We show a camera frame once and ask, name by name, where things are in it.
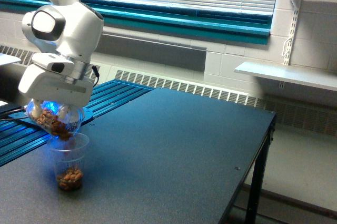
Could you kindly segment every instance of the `black table leg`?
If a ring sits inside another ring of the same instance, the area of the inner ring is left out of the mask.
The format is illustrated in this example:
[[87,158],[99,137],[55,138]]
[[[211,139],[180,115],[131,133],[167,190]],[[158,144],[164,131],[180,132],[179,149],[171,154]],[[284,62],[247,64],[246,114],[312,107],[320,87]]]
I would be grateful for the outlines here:
[[260,192],[262,189],[264,170],[265,170],[265,165],[267,162],[269,145],[272,139],[272,132],[273,132],[273,129],[271,128],[269,130],[268,135],[266,136],[267,139],[265,140],[263,147],[255,161],[252,185],[251,185],[251,189],[249,193],[245,224],[255,223],[257,208],[259,206]]

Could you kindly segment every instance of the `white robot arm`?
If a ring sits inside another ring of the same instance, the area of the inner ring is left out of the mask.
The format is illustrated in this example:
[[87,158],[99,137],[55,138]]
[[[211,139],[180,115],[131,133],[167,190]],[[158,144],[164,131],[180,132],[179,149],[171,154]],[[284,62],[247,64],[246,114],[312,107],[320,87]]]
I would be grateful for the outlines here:
[[50,0],[27,13],[22,30],[41,53],[34,54],[19,84],[26,97],[83,107],[93,83],[85,77],[103,30],[100,13],[80,0]]

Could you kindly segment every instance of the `plastic cup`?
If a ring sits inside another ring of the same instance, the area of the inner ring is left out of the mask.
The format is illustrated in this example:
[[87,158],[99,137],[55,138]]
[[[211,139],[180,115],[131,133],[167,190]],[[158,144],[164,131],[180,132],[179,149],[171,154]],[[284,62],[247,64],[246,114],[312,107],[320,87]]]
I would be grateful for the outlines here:
[[53,138],[48,142],[55,179],[62,190],[72,191],[82,186],[84,159],[89,141],[88,136],[77,133],[67,141]]

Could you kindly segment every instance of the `wall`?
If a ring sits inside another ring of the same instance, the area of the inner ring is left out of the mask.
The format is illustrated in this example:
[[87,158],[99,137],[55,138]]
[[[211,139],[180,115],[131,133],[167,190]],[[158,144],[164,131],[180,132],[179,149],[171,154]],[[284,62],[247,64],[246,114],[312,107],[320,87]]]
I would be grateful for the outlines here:
[[[282,63],[283,42],[292,19],[290,0],[277,0],[267,46],[197,40],[146,30],[106,26],[93,59],[176,78],[204,82],[257,95],[271,94],[337,106],[335,93],[234,73],[244,61]],[[21,32],[22,15],[0,12],[0,43],[33,47]],[[303,3],[291,63],[337,72],[337,5]]]

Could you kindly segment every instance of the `shelf bracket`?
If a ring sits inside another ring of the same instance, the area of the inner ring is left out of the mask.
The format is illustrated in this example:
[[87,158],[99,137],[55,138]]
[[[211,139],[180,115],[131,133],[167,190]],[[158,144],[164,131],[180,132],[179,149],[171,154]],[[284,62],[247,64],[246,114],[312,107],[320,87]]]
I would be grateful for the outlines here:
[[298,11],[301,7],[301,0],[290,0],[292,5],[294,6],[294,9]]
[[291,21],[289,36],[283,44],[282,57],[283,57],[284,65],[289,65],[290,63],[290,57],[291,57],[292,47],[293,47],[294,38],[295,38],[297,22],[299,18],[299,12],[301,8],[301,0],[291,0],[291,3],[294,6],[294,12],[293,12],[293,18]]

